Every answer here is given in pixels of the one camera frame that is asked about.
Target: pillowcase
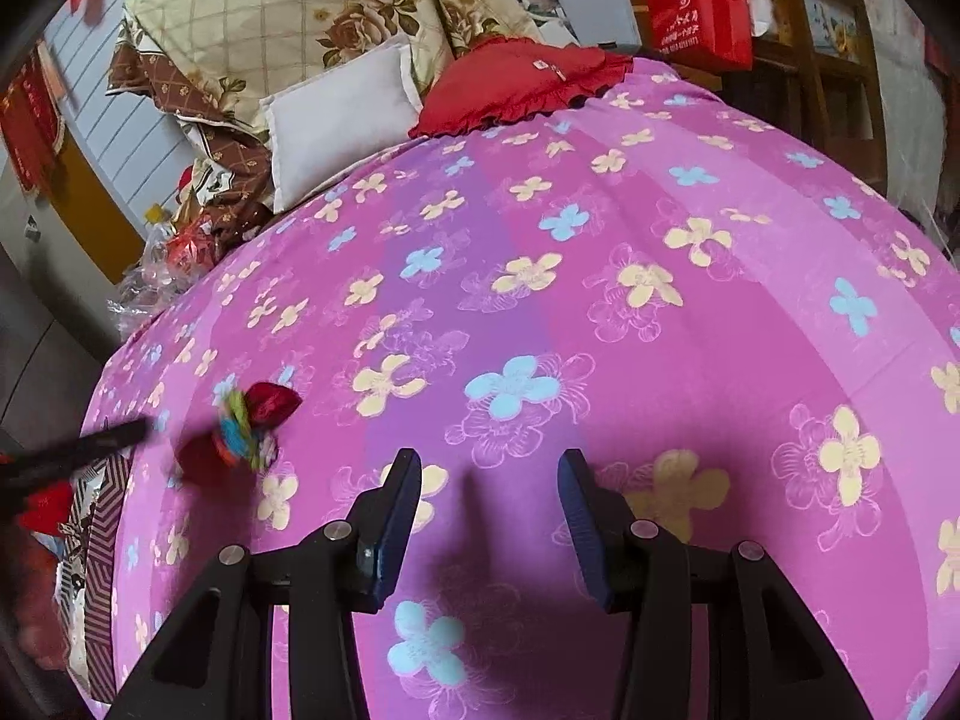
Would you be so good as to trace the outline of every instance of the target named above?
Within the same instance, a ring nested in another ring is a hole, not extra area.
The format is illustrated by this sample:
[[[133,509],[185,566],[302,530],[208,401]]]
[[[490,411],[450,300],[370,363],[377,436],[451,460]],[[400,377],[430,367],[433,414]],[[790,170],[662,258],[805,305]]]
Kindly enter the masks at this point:
[[[410,41],[400,33],[347,64],[260,101],[270,127],[274,211],[407,140],[421,111]]]
[[[575,98],[621,83],[633,64],[630,56],[600,49],[494,37],[443,72],[410,136],[464,135],[569,108]]]

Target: plastic bag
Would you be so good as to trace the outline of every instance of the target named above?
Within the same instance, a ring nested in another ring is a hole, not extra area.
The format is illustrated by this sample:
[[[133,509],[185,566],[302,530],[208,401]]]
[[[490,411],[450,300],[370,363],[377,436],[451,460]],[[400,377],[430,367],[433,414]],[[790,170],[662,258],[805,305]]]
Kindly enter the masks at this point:
[[[171,223],[151,226],[140,261],[124,273],[116,298],[107,300],[121,338],[126,341],[213,268],[217,257],[209,225],[201,217],[181,233]]]
[[[747,0],[647,0],[660,52],[701,70],[750,70],[754,64]]]

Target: clutter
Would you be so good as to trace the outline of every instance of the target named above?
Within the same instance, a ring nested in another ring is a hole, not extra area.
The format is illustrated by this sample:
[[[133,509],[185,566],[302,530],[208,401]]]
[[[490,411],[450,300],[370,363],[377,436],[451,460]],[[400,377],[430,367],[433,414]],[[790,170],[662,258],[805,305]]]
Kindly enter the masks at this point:
[[[246,394],[231,388],[220,400],[217,427],[193,435],[176,450],[184,481],[199,487],[224,483],[238,466],[254,473],[277,459],[280,427],[301,405],[301,396],[280,384],[257,382]]]
[[[752,25],[747,0],[647,0],[654,47],[701,70],[750,70]]]
[[[168,308],[219,261],[211,215],[181,232],[169,221],[151,224],[140,261],[124,273],[107,309],[123,338]]]

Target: red fabric toy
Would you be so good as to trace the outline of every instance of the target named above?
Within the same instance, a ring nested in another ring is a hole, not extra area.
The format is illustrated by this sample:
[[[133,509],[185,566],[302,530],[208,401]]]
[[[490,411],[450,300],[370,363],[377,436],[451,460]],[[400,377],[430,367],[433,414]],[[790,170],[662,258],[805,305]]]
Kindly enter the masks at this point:
[[[218,427],[187,436],[176,450],[184,481],[212,488],[227,483],[237,466],[262,470],[275,456],[272,430],[301,405],[301,396],[273,382],[224,396]]]
[[[570,107],[620,83],[632,57],[530,38],[493,37],[460,57],[426,97],[410,137],[464,135]]]

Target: floral quilt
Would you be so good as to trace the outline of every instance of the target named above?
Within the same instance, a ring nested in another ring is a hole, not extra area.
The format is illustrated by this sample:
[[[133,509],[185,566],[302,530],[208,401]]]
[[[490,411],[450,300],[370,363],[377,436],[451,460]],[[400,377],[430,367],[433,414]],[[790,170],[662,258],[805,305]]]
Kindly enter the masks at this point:
[[[411,143],[104,371],[88,428],[155,420],[117,535],[118,683],[220,548],[299,542],[411,446],[400,584],[356,620],[371,716],[607,717],[622,622],[586,597],[556,492],[579,447],[683,541],[762,543],[874,717],[922,717],[960,661],[958,306],[870,187],[659,63],[579,110]],[[259,380],[304,399],[275,464],[184,487],[181,434]]]

